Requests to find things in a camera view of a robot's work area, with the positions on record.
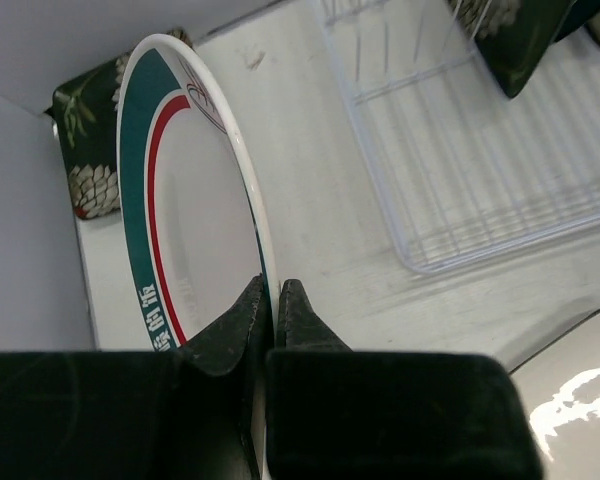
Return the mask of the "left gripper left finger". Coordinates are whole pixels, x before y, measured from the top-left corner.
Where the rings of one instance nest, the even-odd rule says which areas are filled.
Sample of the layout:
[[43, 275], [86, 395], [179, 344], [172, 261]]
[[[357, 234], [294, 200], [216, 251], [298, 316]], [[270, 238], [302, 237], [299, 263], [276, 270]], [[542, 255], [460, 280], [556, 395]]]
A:
[[0, 479], [258, 479], [261, 277], [164, 352], [0, 352]]

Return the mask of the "teal square plate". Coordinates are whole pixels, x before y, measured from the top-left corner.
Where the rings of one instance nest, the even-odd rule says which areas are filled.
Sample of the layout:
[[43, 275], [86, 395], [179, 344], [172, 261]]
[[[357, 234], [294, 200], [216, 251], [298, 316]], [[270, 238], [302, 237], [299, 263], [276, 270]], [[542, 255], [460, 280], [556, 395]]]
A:
[[555, 35], [554, 42], [561, 41], [566, 36], [582, 27], [594, 14], [598, 2], [595, 0], [576, 0], [569, 8], [566, 17]]

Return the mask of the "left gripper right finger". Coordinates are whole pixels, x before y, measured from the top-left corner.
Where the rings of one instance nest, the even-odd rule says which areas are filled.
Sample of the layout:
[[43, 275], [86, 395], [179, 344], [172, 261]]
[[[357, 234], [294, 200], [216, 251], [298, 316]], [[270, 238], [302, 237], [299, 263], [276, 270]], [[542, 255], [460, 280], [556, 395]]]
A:
[[480, 354], [356, 351], [287, 280], [266, 358], [275, 479], [539, 479], [506, 369]]

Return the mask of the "round white green-rimmed plate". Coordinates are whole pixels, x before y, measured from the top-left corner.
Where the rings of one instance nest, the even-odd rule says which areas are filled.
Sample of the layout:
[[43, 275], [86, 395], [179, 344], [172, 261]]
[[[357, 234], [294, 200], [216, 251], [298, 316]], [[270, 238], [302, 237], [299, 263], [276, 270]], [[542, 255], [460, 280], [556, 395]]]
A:
[[126, 250], [153, 350], [183, 345], [253, 277], [280, 280], [265, 202], [230, 105], [201, 57], [166, 34], [128, 60], [116, 125]]

